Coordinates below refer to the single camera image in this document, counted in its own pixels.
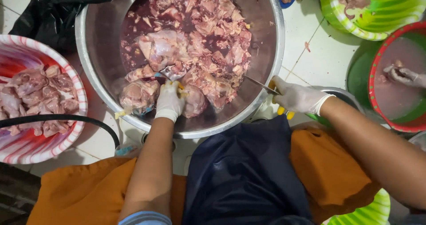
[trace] large metal bowl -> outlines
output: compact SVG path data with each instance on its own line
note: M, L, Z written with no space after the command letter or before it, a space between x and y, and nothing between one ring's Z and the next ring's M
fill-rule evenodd
M114 112L122 110L118 96L126 72L120 59L120 29L124 16L135 0L112 0L86 6L77 16L75 33L78 54L90 83ZM253 33L251 67L248 76L262 83L278 74L284 54L284 18L278 0L234 0L250 23ZM238 96L218 114L207 109L201 115L179 118L175 137L193 139L214 135L240 123L266 99L267 93L252 82L242 83ZM133 115L123 119L149 131L154 114L143 119Z

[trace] white latex glove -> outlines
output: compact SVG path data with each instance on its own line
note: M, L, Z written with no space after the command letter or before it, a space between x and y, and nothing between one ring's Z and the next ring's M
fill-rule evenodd
M398 68L395 65L388 66L383 71L388 73L393 80L406 86L426 88L426 75L424 74L417 74L407 68Z
M326 92L314 90L298 84L290 84L280 77L274 76L272 80L282 96L275 96L275 102L285 109L298 113L312 113L320 116L322 104L331 96Z
M171 119L173 123L182 114L185 106L185 99L178 98L178 81L167 81L160 89L160 96L157 100L157 114L155 119L164 117Z

